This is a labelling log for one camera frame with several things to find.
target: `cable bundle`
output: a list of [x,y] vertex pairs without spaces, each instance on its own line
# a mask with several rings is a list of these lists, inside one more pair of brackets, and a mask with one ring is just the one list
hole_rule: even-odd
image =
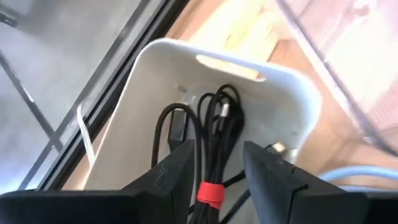
[[[227,88],[233,91],[234,97],[224,91]],[[244,127],[244,114],[238,91],[231,85],[223,85],[214,95],[207,93],[199,99],[199,117],[203,100],[208,97],[211,100],[201,135],[206,164],[204,182],[222,184],[225,165]],[[217,105],[221,106],[220,114],[215,114]],[[218,215],[217,208],[196,201],[191,223],[218,223]]]
[[[230,90],[233,95],[231,96],[226,90]],[[210,102],[202,124],[201,107],[206,98],[210,98]],[[241,99],[235,87],[231,85],[223,85],[214,94],[205,93],[198,101],[198,116],[185,104],[172,103],[171,105],[168,105],[161,112],[156,124],[154,145],[152,149],[152,167],[157,164],[160,133],[164,120],[170,112],[176,109],[184,110],[188,114],[188,117],[192,120],[195,129],[196,194],[198,194],[198,190],[202,182],[210,185],[228,186],[243,179],[244,173],[241,172],[232,179],[222,183],[225,165],[244,127],[244,113],[241,107]],[[205,160],[205,175],[203,179],[201,174],[201,141],[203,141],[203,154]],[[192,211],[192,218],[190,220],[190,223],[192,224],[218,223],[219,210],[212,207],[210,203],[203,203],[196,200],[193,208],[190,208],[190,212]]]

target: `black object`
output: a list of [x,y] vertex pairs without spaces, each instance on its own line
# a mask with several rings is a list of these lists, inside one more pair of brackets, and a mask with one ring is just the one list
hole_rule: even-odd
[[346,192],[253,142],[244,170],[261,223],[395,223],[398,194]]
[[167,136],[167,142],[169,143],[171,152],[186,140],[187,128],[187,112],[181,109],[173,110],[170,119],[169,134]]
[[0,196],[0,223],[187,223],[194,141],[121,190],[19,191]]

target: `white plastic container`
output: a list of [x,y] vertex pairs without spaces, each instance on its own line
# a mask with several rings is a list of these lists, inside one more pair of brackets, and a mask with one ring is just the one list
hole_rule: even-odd
[[[199,62],[198,55],[257,70],[265,79],[253,80],[212,69]],[[148,171],[160,112],[177,101],[196,108],[202,94],[215,92],[225,83],[238,89],[246,117],[241,139],[227,163],[225,179],[243,169],[243,141],[261,146],[281,141],[289,149],[300,149],[319,118],[319,92],[309,79],[294,70],[199,49],[177,40],[156,40],[142,50],[131,70],[85,189],[120,189]],[[169,153],[167,127],[165,123],[160,159]],[[242,181],[226,190],[221,216],[246,188]],[[232,223],[256,220],[252,202],[248,202]]]

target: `glass pane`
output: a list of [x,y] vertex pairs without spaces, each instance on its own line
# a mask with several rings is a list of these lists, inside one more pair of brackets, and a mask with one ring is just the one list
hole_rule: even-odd
[[0,194],[18,189],[49,141],[0,67]]
[[[26,9],[20,14],[17,26],[1,24],[0,49],[54,129],[139,3],[22,1],[20,4]],[[14,7],[16,13],[20,6],[17,3],[8,6],[8,2],[3,5]]]
[[17,82],[0,70],[0,193],[39,184],[78,128],[77,106],[88,112],[162,2],[0,0],[0,59]]

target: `red velcro strap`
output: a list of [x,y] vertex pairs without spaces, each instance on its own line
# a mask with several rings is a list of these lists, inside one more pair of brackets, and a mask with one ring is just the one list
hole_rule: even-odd
[[224,202],[224,185],[208,182],[200,183],[197,199],[199,202],[207,203],[218,210]]

